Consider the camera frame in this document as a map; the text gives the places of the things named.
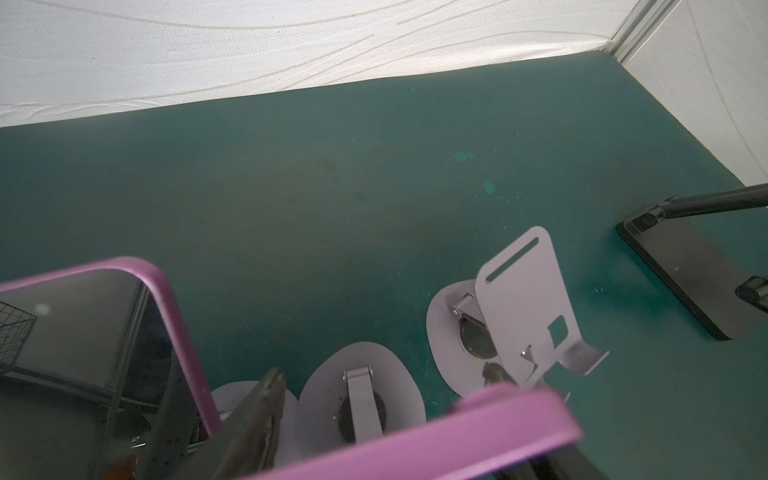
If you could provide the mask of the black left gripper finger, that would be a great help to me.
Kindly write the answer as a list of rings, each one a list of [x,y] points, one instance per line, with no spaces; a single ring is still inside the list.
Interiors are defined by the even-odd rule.
[[[240,479],[274,467],[286,380],[271,369],[217,432],[173,474],[175,479]]]

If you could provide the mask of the phone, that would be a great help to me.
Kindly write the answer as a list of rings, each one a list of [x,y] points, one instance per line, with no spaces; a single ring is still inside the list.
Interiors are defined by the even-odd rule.
[[[221,420],[166,275],[117,257],[1,285],[1,475],[165,479]]]
[[[449,413],[258,479],[472,479],[578,442],[583,431],[549,389],[495,384]]]

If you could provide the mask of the grey phone stand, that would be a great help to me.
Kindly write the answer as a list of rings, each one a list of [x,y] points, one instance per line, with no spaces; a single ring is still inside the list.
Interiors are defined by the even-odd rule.
[[[226,420],[258,384],[259,382],[255,380],[246,380],[231,382],[214,389],[211,395],[220,420]],[[296,428],[297,409],[298,399],[287,390],[280,422],[279,442],[274,458],[275,468],[287,466],[303,459]]]
[[[310,456],[425,423],[412,376],[392,351],[373,342],[348,345],[323,362],[297,407],[298,439]]]

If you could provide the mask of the far right grey stand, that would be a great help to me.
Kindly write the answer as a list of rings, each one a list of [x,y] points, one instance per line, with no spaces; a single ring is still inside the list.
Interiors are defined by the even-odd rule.
[[[475,278],[439,290],[427,310],[426,332],[438,372],[462,397],[483,388],[488,363],[532,388],[545,386],[557,364],[585,377],[608,355],[583,339],[551,237],[541,226],[528,229]]]

